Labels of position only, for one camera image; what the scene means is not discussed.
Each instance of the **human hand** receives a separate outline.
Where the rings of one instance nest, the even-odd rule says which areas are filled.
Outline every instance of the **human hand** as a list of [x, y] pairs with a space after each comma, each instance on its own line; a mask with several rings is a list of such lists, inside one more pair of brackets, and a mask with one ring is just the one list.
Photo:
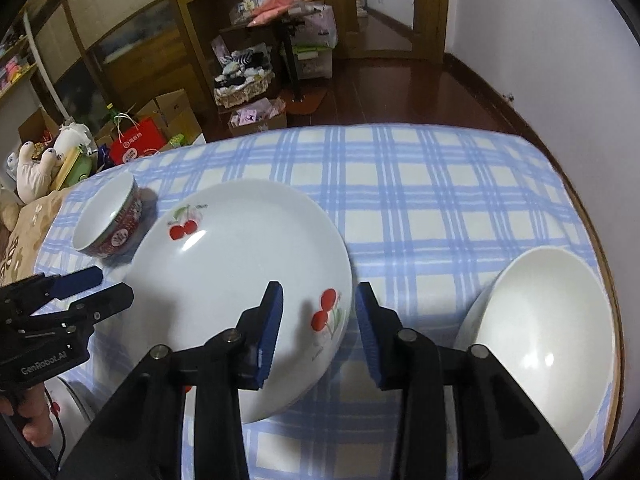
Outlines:
[[[0, 397], [0, 413], [13, 415], [14, 408], [4, 397]], [[34, 447], [48, 446], [53, 436], [53, 423], [49, 418], [49, 405], [44, 394], [44, 384], [29, 388], [18, 406], [18, 414], [31, 420], [22, 430], [22, 435]]]

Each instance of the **doorway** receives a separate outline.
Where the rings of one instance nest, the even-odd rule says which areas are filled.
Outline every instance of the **doorway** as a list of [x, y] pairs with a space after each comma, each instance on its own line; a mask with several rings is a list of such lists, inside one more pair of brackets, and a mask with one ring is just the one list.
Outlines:
[[325, 0], [334, 8], [337, 57], [399, 57], [441, 63], [448, 0]]

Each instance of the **red patterned bowl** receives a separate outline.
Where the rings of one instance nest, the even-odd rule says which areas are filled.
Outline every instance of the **red patterned bowl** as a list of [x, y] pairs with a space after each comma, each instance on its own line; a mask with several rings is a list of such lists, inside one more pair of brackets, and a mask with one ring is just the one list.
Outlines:
[[73, 248], [96, 258], [123, 250], [140, 224], [140, 213], [138, 184], [132, 174], [123, 171], [104, 184], [80, 213]]

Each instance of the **table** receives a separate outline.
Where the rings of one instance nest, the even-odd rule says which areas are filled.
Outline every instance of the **table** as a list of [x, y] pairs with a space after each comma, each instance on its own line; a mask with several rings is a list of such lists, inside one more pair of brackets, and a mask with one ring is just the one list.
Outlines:
[[[516, 256], [544, 244], [569, 248], [597, 269], [584, 226], [561, 179], [527, 141], [503, 134], [407, 124], [290, 128], [136, 160], [82, 182], [44, 240], [37, 272], [65, 274], [95, 261], [71, 248], [94, 192], [119, 171], [144, 191], [148, 227], [185, 196], [236, 178], [285, 182], [307, 193], [343, 235], [361, 281], [405, 326], [452, 344], [480, 290]], [[103, 286], [126, 273], [134, 248], [104, 267]], [[49, 306], [54, 309], [60, 306]], [[66, 378], [98, 405], [105, 374], [133, 363], [99, 324], [92, 358]], [[610, 390], [575, 458], [590, 477], [602, 462]], [[243, 428], [252, 478], [388, 480], [399, 397], [369, 379], [355, 314], [334, 362], [286, 412]], [[183, 477], [193, 477], [193, 421], [186, 421]], [[450, 478], [456, 465], [450, 453]]]

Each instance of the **pink cloth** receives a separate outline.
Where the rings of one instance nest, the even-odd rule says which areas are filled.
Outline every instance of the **pink cloth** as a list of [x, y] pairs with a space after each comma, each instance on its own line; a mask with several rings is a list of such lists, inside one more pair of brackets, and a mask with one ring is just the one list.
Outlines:
[[265, 0], [260, 7], [252, 11], [254, 19], [248, 26], [266, 25], [287, 12], [299, 1], [300, 0]]

